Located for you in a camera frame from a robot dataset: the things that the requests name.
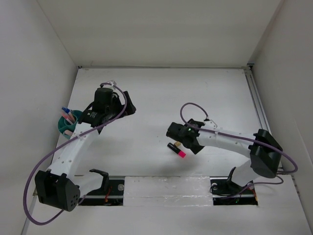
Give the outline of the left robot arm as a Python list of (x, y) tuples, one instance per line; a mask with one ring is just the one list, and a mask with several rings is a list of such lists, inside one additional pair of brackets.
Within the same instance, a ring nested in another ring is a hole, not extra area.
[(129, 93), (124, 91), (122, 94), (124, 104), (111, 88), (100, 87), (95, 91), (94, 101), (80, 115), (70, 143), (46, 171), (39, 170), (35, 175), (36, 190), (42, 204), (70, 212), (88, 193), (109, 191), (107, 172), (91, 169), (79, 179), (75, 178), (75, 172), (87, 149), (106, 125), (136, 112)]

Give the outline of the aluminium rail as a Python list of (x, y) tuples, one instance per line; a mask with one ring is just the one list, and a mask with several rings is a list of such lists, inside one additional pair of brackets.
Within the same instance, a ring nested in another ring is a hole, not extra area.
[(261, 102), (261, 98), (257, 90), (256, 82), (253, 76), (252, 67), (253, 67), (252, 64), (248, 64), (247, 66), (243, 67), (244, 74), (246, 77), (246, 81), (250, 90), (250, 94), (252, 97), (252, 101), (255, 107), (255, 111), (256, 111), (260, 126), (262, 129), (267, 130), (271, 134), (271, 129), (270, 129), (270, 126), (266, 117), (266, 113), (263, 108), (263, 104)]

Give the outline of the pink slim highlighter pen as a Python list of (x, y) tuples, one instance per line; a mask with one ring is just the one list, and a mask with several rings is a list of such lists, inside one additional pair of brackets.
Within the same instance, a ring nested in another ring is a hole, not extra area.
[(70, 113), (67, 113), (69, 116), (70, 116), (70, 118), (72, 119), (72, 121), (73, 121), (73, 124), (75, 123), (75, 118), (74, 118), (74, 116), (72, 115), (72, 114), (70, 114)]

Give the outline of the black highlighter pink cap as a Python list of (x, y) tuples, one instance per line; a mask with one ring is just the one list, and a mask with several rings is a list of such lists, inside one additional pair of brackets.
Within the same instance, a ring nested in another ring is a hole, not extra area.
[(178, 156), (180, 156), (181, 158), (185, 158), (186, 154), (182, 150), (180, 150), (175, 144), (168, 143), (167, 147), (171, 149), (174, 153), (176, 153)]

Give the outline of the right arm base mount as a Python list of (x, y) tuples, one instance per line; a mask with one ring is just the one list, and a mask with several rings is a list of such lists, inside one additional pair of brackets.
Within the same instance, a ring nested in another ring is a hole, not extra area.
[(227, 177), (210, 178), (209, 192), (214, 206), (258, 205), (255, 189), (239, 186), (231, 181), (235, 168)]

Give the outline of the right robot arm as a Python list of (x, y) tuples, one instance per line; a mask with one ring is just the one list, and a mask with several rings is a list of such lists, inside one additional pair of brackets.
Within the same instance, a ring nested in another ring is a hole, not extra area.
[(237, 193), (258, 177), (273, 179), (278, 172), (282, 148), (266, 130), (245, 135), (220, 128), (204, 128), (204, 122), (190, 119), (186, 124), (171, 123), (166, 136), (182, 143), (194, 154), (204, 147), (216, 147), (245, 156), (248, 160), (241, 166), (231, 169), (226, 187)]

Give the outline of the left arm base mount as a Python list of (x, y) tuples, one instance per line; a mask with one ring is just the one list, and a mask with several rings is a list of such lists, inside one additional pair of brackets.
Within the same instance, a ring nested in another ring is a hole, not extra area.
[(91, 169), (80, 186), (79, 206), (123, 206), (125, 177)]

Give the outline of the red slim highlighter pen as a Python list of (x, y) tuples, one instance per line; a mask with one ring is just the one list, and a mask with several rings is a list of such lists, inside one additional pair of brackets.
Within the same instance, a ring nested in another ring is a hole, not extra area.
[(73, 124), (72, 119), (70, 118), (70, 116), (67, 113), (61, 112), (61, 115), (69, 124), (71, 124), (71, 125)]

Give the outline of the teal round organizer container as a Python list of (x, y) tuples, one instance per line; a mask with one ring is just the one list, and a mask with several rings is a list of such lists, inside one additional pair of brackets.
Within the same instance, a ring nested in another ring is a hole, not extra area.
[(82, 111), (73, 110), (72, 114), (76, 118), (76, 121), (73, 124), (70, 124), (64, 117), (60, 117), (58, 121), (58, 130), (67, 140), (70, 139), (71, 135), (67, 135), (65, 131), (68, 130), (74, 132), (77, 120), (80, 118)]

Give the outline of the clear bottle blue cap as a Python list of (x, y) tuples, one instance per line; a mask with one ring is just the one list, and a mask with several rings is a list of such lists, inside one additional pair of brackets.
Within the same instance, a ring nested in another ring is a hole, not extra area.
[(68, 113), (68, 112), (69, 112), (69, 109), (68, 109), (68, 108), (66, 108), (66, 107), (62, 107), (62, 110), (63, 110), (64, 112), (66, 112), (66, 113)]

